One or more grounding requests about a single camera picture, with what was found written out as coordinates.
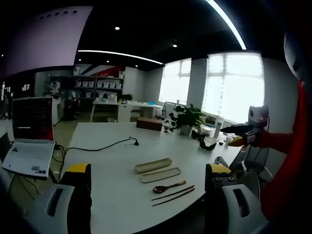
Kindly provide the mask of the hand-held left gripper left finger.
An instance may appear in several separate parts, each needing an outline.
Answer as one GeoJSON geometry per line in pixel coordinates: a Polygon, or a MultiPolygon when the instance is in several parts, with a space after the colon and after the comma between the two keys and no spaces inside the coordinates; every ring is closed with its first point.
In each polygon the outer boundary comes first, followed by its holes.
{"type": "Polygon", "coordinates": [[[70,166],[34,202],[29,224],[37,234],[90,234],[91,191],[91,164],[70,166]]]}

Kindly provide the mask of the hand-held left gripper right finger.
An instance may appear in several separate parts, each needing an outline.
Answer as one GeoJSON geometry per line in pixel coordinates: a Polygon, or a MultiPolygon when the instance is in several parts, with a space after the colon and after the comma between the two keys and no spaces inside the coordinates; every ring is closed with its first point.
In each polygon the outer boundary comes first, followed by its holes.
{"type": "Polygon", "coordinates": [[[204,201],[206,234],[260,234],[269,223],[261,211],[260,185],[253,171],[237,179],[207,164],[204,201]]]}

